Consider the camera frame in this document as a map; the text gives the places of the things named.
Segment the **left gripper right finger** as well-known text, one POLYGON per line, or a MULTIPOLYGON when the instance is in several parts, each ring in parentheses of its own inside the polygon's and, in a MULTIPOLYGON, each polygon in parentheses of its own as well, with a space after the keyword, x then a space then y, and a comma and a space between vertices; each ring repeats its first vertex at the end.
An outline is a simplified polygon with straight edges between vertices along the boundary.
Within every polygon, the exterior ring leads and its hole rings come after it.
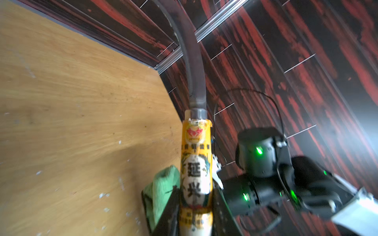
POLYGON ((217 186, 213 190, 212 196, 213 211, 213 236, 236 236, 234 219, 226 206, 221 189, 217 186))

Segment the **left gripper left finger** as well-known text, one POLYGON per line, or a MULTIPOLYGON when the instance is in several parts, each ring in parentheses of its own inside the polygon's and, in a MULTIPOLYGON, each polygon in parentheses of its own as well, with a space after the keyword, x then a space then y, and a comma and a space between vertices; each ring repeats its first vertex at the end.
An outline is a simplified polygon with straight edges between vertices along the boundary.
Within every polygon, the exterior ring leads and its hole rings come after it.
POLYGON ((159 219, 157 226, 152 232, 153 236, 179 236, 179 209, 180 209, 180 189, 173 187, 171 196, 159 219))

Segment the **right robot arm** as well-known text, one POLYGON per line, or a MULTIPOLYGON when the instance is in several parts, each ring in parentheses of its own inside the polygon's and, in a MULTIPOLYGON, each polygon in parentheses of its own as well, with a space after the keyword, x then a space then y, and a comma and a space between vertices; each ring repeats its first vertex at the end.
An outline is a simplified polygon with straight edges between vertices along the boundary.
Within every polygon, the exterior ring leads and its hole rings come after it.
POLYGON ((259 230, 247 227, 242 218, 288 200, 296 210, 330 220, 360 236, 377 235, 377 199, 309 157, 291 157, 287 139, 278 129, 241 131, 235 162, 244 174, 223 183, 225 210, 220 216, 225 230, 238 234, 247 231, 251 235, 268 233, 281 223, 281 215, 259 230), (227 215, 241 220, 227 224, 227 215))

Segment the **sickle with yellow label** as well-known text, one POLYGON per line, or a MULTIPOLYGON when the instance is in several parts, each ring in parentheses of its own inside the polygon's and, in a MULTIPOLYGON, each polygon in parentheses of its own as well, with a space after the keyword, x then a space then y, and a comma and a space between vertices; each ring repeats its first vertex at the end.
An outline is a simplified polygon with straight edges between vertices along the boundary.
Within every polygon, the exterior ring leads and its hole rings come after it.
POLYGON ((189 109, 182 128, 179 236, 210 236, 213 230, 212 122, 206 79, 191 20, 178 1, 156 1, 179 41, 186 65, 189 109))

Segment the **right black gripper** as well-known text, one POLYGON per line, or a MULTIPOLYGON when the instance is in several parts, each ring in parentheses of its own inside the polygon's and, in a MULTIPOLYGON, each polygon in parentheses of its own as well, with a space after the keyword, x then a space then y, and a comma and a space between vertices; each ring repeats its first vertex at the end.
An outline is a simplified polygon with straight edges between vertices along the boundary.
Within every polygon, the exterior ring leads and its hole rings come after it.
POLYGON ((244 174, 223 182, 223 196, 232 215, 291 198, 294 169, 287 139, 274 127, 250 128, 238 134, 235 163, 244 174))

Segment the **green microfibre rag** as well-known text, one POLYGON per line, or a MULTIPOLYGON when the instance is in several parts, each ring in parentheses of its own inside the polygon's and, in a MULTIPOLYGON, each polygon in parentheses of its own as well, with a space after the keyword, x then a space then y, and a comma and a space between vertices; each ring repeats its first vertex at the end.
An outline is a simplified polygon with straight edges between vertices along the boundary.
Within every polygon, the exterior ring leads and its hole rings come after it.
POLYGON ((176 166, 171 165, 155 174, 152 182, 142 190, 141 196, 150 233, 155 230, 174 187, 180 187, 180 173, 176 166))

